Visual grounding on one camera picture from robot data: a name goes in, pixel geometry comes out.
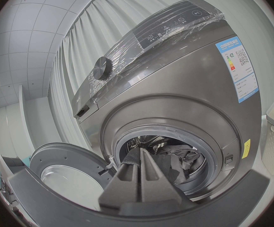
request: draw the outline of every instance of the open washing machine door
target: open washing machine door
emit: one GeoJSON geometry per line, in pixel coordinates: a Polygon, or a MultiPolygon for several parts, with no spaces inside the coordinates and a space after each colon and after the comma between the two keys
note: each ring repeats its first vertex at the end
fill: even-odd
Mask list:
{"type": "Polygon", "coordinates": [[[125,35],[98,59],[72,108],[97,155],[53,143],[36,150],[30,168],[0,157],[6,192],[39,226],[238,226],[268,186],[252,169],[262,117],[251,61],[223,13],[203,0],[173,4],[125,35]],[[182,171],[183,181],[179,174],[172,182],[195,207],[124,216],[89,203],[132,149],[168,155],[166,146],[170,155],[189,146],[203,157],[194,171],[182,171]],[[92,194],[81,188],[88,181],[96,191],[84,199],[92,194]]]}

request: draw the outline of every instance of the washing machine drum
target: washing machine drum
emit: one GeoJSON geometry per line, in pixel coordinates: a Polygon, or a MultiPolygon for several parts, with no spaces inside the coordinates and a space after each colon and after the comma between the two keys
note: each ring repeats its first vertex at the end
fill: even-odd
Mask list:
{"type": "Polygon", "coordinates": [[[97,61],[72,109],[104,160],[64,143],[36,150],[9,183],[40,226],[238,226],[268,185],[252,170],[261,132],[252,64],[223,13],[203,0],[171,5],[126,34],[97,61]],[[96,211],[137,147],[199,205],[147,217],[96,211]]]}

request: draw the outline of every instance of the yellow warning sticker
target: yellow warning sticker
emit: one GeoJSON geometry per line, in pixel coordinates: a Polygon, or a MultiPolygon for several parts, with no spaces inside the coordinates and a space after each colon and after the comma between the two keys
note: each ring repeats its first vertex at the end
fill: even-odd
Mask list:
{"type": "Polygon", "coordinates": [[[249,139],[247,142],[244,143],[244,152],[242,155],[242,159],[248,156],[250,151],[250,146],[251,146],[251,139],[249,139]]]}

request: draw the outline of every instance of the plastic wrap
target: plastic wrap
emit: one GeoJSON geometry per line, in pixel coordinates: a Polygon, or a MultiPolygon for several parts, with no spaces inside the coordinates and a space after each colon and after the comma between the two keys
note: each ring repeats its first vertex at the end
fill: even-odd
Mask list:
{"type": "Polygon", "coordinates": [[[93,101],[97,102],[118,81],[145,63],[146,58],[142,62],[133,62],[151,48],[160,46],[170,37],[175,37],[172,44],[184,40],[191,33],[220,19],[225,19],[224,14],[203,0],[182,0],[153,14],[105,54],[112,62],[110,74],[105,80],[96,80],[93,70],[90,72],[88,81],[93,101]]]}

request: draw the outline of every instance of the qr code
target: qr code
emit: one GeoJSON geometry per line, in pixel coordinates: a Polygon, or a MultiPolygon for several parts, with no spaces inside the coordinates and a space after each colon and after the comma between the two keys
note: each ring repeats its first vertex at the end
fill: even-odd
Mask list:
{"type": "Polygon", "coordinates": [[[236,51],[236,55],[238,56],[241,66],[244,66],[246,63],[249,63],[249,58],[246,55],[244,49],[236,51]]]}

